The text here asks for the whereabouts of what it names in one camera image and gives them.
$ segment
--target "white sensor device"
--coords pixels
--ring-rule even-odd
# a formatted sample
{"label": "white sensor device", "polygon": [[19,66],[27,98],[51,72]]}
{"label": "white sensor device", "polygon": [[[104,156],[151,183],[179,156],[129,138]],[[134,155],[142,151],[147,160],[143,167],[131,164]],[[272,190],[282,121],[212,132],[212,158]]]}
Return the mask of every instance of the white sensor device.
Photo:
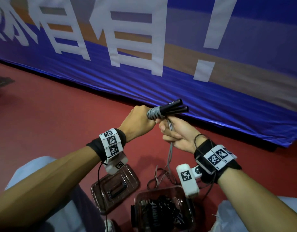
{"label": "white sensor device", "polygon": [[191,169],[188,164],[181,164],[176,167],[176,171],[186,197],[194,198],[199,195],[200,190],[196,182],[196,179],[202,176],[199,166],[197,165]]}
{"label": "white sensor device", "polygon": [[107,159],[106,161],[104,161],[103,166],[105,168],[105,171],[108,174],[114,175],[115,173],[117,173],[119,171],[119,169],[121,167],[123,167],[125,164],[127,164],[127,162],[128,162],[127,156],[125,155],[124,152],[121,152],[121,153],[113,156],[111,159]]}

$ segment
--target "red floor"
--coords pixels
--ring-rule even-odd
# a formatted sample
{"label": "red floor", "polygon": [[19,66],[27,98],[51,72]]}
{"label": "red floor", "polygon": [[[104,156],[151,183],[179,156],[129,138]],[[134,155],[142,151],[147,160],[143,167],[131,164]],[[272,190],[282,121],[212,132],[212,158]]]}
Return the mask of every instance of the red floor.
{"label": "red floor", "polygon": [[[40,156],[60,158],[83,147],[101,132],[119,127],[132,109],[129,105],[2,64],[0,76],[15,80],[0,89],[0,193],[17,168]],[[271,153],[206,130],[201,132],[234,152],[244,171],[274,194],[297,197],[297,141],[288,149],[278,148]],[[128,164],[142,183],[140,190],[146,189],[156,165],[166,164],[169,144],[161,137],[155,127],[125,147]],[[175,149],[171,162],[173,172],[183,163],[195,166],[191,154]],[[90,198],[97,170],[95,167],[80,183]],[[105,175],[104,168],[100,175]],[[215,185],[204,203],[207,229],[214,221],[211,214],[216,213],[224,199],[223,192]],[[130,205],[133,202],[134,195],[109,215],[123,231],[132,231]]]}

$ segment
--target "white chinese character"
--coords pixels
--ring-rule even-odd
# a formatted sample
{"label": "white chinese character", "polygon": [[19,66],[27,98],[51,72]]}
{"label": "white chinese character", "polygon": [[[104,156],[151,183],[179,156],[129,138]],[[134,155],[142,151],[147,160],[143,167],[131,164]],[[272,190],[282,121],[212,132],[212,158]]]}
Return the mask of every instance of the white chinese character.
{"label": "white chinese character", "polygon": [[[56,8],[56,10],[64,9],[64,13],[63,15],[44,14],[42,13],[40,7]],[[42,24],[42,27],[44,28],[56,53],[62,54],[61,51],[63,51],[72,54],[78,54],[81,55],[84,59],[90,60],[70,0],[28,0],[28,9],[29,15],[38,29],[40,29],[40,23]],[[68,32],[52,30],[48,26],[49,23],[71,26],[73,31]],[[76,41],[78,46],[58,43],[55,38]]]}
{"label": "white chinese character", "polygon": [[[4,13],[5,18],[5,26],[3,32],[7,35],[11,40],[16,37],[19,43],[23,46],[29,46],[29,42],[20,28],[19,24],[23,27],[23,29],[29,34],[29,36],[38,43],[37,35],[26,25],[26,23],[19,17],[16,11],[10,4],[11,0],[0,0],[0,23],[2,22],[2,12]],[[14,28],[16,28],[18,35],[15,35]],[[5,38],[0,33],[0,38],[5,41]]]}
{"label": "white chinese character", "polygon": [[[90,17],[91,26],[99,39],[104,30],[111,65],[126,64],[151,70],[162,76],[168,0],[96,0]],[[111,11],[151,14],[151,23],[113,20]],[[151,36],[151,43],[115,38],[114,31]],[[118,54],[117,48],[151,54],[151,60]]]}

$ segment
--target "container lid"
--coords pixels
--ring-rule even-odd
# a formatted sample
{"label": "container lid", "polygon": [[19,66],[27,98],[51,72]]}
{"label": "container lid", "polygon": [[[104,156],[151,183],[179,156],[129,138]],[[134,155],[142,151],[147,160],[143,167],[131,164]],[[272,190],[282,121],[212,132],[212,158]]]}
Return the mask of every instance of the container lid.
{"label": "container lid", "polygon": [[109,214],[140,185],[138,177],[128,164],[114,175],[107,174],[100,179],[100,185],[98,183],[92,185],[91,193],[101,215]]}

